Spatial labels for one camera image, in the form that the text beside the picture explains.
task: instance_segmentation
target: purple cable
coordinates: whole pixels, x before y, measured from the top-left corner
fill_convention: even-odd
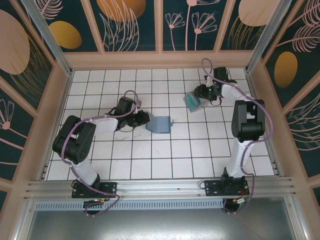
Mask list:
[[[205,68],[205,64],[204,62],[205,61],[208,61],[209,64],[210,64],[210,72],[208,72]],[[202,69],[203,71],[205,72],[205,74],[208,75],[208,77],[210,77],[212,80],[215,80],[217,81],[218,83],[221,83],[221,84],[225,84],[225,85],[228,85],[228,86],[231,86],[233,88],[235,88],[242,96],[244,96],[246,99],[250,100],[251,102],[255,103],[259,108],[262,109],[262,111],[264,112],[264,114],[267,116],[268,118],[268,121],[270,123],[270,133],[269,135],[262,139],[262,140],[257,140],[257,141],[252,141],[252,142],[249,142],[248,145],[245,146],[245,149],[243,151],[243,154],[242,154],[242,157],[241,157],[241,162],[240,162],[240,168],[241,168],[241,171],[245,174],[245,175],[249,175],[249,176],[252,176],[252,189],[251,189],[251,193],[250,193],[250,197],[249,197],[249,200],[247,202],[246,205],[248,205],[248,203],[250,202],[253,194],[254,194],[254,189],[255,189],[255,175],[253,173],[247,173],[245,170],[244,170],[244,159],[245,159],[245,155],[246,155],[246,152],[248,150],[248,148],[250,147],[250,145],[252,144],[256,144],[256,143],[262,143],[262,142],[265,142],[267,140],[269,140],[271,138],[271,135],[272,133],[274,132],[274,125],[273,125],[273,122],[272,122],[272,119],[271,119],[271,116],[269,115],[269,113],[267,112],[267,110],[260,104],[258,103],[256,100],[254,100],[253,98],[249,97],[248,95],[246,95],[237,85],[235,84],[231,84],[231,83],[228,83],[228,82],[225,82],[225,81],[222,81],[220,79],[217,79],[215,78],[214,76],[212,76],[210,73],[212,72],[212,69],[214,68],[213,67],[213,64],[211,62],[211,60],[207,57],[203,58],[202,61],[201,61],[201,66],[202,66]],[[226,209],[225,208],[225,205],[226,205],[226,202],[227,200],[224,201],[224,204],[223,204],[223,209]]]
[[[124,96],[126,96],[126,94],[127,94],[128,92],[134,93],[134,95],[135,95],[135,97],[136,97],[136,102],[138,102],[139,98],[138,98],[137,93],[136,93],[135,91],[133,91],[133,90],[128,90],[128,91],[126,91],[126,92],[124,93]],[[131,111],[129,111],[129,112],[127,112],[126,114],[123,114],[123,115],[118,115],[118,116],[104,115],[104,116],[94,116],[94,117],[90,117],[90,118],[87,118],[87,119],[83,119],[83,120],[79,121],[76,125],[74,125],[74,127],[71,129],[71,131],[69,132],[69,134],[66,136],[66,139],[65,139],[65,141],[64,141],[64,143],[63,143],[62,150],[61,150],[61,160],[62,160],[65,164],[68,164],[68,165],[70,166],[71,171],[73,172],[73,174],[75,175],[75,177],[77,178],[77,180],[78,180],[79,182],[81,182],[82,184],[84,184],[88,189],[90,189],[90,190],[92,190],[92,191],[95,191],[96,193],[103,194],[103,195],[106,195],[106,196],[117,197],[117,199],[116,199],[109,207],[107,207],[107,208],[106,208],[105,210],[103,210],[103,211],[98,212],[98,213],[96,214],[96,216],[99,216],[99,215],[107,212],[110,208],[112,208],[112,207],[119,201],[120,196],[119,196],[118,194],[113,194],[113,193],[108,193],[108,192],[99,191],[99,190],[91,187],[89,184],[87,184],[87,183],[76,173],[76,171],[74,170],[72,164],[71,164],[70,162],[67,162],[66,159],[65,159],[65,151],[66,151],[66,147],[67,147],[68,141],[69,141],[69,139],[71,138],[71,135],[72,135],[72,134],[74,133],[74,131],[76,130],[76,128],[77,128],[78,126],[80,126],[80,125],[81,125],[82,123],[84,123],[84,122],[90,122],[90,121],[92,121],[92,120],[100,120],[100,119],[106,119],[106,118],[112,118],[112,119],[123,118],[123,117],[128,116],[129,114],[133,113],[133,112],[134,112],[135,110],[137,110],[137,109],[138,109],[138,105],[136,104]],[[91,206],[99,205],[99,204],[103,204],[103,203],[93,203],[93,204],[88,205],[88,206],[85,208],[85,210],[84,210],[85,214],[88,216],[89,214],[88,214],[88,212],[87,212],[87,209],[88,209],[89,207],[91,207]]]

